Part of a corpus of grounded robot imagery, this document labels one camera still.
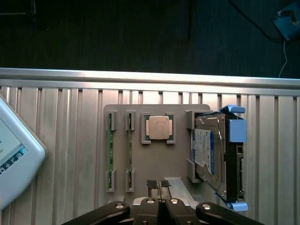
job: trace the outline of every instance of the black cable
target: black cable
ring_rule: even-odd
[[[277,43],[283,43],[284,42],[284,39],[282,39],[282,38],[274,38],[274,37],[270,37],[269,35],[267,35],[266,32],[264,32],[263,29],[260,26],[258,26],[257,23],[255,23],[253,20],[251,20],[236,4],[234,4],[232,2],[232,0],[228,0],[228,1],[231,4],[231,6],[236,11],[238,11],[238,13],[240,13],[246,20],[248,20],[248,22],[250,22],[252,25],[254,25],[268,40],[274,41],[274,42],[277,42]]]

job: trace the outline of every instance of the bolt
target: bolt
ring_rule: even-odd
[[[152,204],[152,203],[154,203],[155,201],[153,200],[153,199],[148,199],[147,200],[147,203],[149,203],[149,204]]]
[[[173,204],[177,204],[178,200],[177,199],[171,199],[170,202],[172,202]]]
[[[210,210],[210,205],[204,204],[204,205],[202,205],[202,207],[203,207],[205,210]]]
[[[124,205],[122,203],[119,203],[119,204],[116,205],[116,208],[117,209],[123,209]]]

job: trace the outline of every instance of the white cable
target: white cable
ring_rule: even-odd
[[[286,57],[286,53],[285,53],[285,41],[284,41],[284,43],[283,43],[283,53],[285,54],[285,64],[283,65],[283,67],[281,68],[281,70],[280,70],[280,73],[279,73],[279,78],[280,78],[280,76],[281,76],[281,73],[282,73],[282,71],[283,71],[283,69],[285,68],[285,66],[287,65],[287,57]]]

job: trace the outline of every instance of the screen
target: screen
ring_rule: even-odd
[[[0,161],[11,151],[18,151],[21,145],[21,142],[0,119]]]

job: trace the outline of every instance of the floor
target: floor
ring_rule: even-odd
[[[291,0],[235,0],[270,36]],[[0,67],[278,77],[283,44],[267,40],[227,0],[37,0],[36,29],[0,17]],[[300,78],[300,41],[286,46],[282,78]]]

